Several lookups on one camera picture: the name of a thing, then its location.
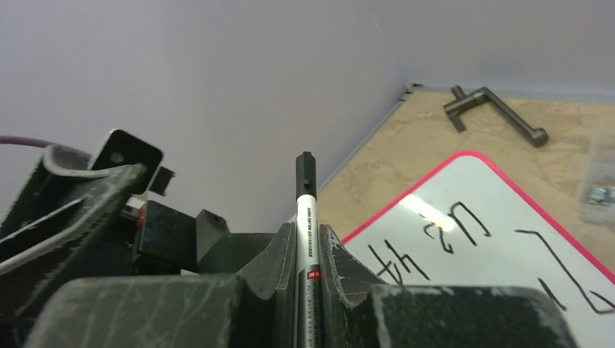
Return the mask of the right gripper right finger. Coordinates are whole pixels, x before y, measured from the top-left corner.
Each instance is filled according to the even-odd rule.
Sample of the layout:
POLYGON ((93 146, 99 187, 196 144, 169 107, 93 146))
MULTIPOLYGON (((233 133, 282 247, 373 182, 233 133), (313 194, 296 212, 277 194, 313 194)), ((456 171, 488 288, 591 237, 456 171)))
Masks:
POLYGON ((327 347, 575 347, 541 292, 520 287, 407 286, 381 281, 319 227, 327 347))

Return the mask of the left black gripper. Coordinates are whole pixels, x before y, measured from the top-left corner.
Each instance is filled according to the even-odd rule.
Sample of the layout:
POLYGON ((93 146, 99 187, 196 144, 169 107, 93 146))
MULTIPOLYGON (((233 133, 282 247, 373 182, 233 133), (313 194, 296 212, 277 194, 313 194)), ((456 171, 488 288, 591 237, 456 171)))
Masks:
MULTIPOLYGON (((144 181, 143 164, 89 170, 84 157, 49 146, 1 222, 1 316, 36 315, 144 181)), ((149 200, 140 210, 133 273, 235 273, 273 233, 232 233, 209 210, 196 217, 149 200)))

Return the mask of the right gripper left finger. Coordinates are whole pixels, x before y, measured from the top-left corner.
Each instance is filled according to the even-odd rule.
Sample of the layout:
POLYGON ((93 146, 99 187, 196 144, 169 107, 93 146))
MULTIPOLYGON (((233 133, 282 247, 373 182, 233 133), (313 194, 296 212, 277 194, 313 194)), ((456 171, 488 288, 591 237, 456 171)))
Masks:
POLYGON ((236 273, 81 278, 47 302, 27 347, 290 347, 295 228, 236 273))

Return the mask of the white whiteboard marker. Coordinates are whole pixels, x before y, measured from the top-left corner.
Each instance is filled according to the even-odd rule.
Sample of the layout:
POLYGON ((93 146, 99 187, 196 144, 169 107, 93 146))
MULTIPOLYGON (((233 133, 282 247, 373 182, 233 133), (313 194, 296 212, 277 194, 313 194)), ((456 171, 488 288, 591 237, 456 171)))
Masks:
POLYGON ((297 199, 294 346, 322 347, 321 266, 314 196, 297 199))

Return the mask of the black marker cap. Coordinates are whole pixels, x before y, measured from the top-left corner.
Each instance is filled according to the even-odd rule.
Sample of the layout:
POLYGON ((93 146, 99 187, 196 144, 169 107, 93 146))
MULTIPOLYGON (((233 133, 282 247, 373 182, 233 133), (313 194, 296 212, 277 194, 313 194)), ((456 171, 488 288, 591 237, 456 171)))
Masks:
POLYGON ((303 152, 295 160, 296 198, 303 195, 317 197, 316 159, 311 152, 303 152))

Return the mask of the red framed whiteboard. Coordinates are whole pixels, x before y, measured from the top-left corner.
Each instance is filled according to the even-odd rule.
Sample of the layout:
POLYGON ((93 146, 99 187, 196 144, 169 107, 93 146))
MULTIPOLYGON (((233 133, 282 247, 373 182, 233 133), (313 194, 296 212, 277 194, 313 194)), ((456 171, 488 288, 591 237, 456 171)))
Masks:
POLYGON ((582 347, 614 345, 614 274, 479 152, 447 158, 343 244, 387 283, 536 289, 582 347))

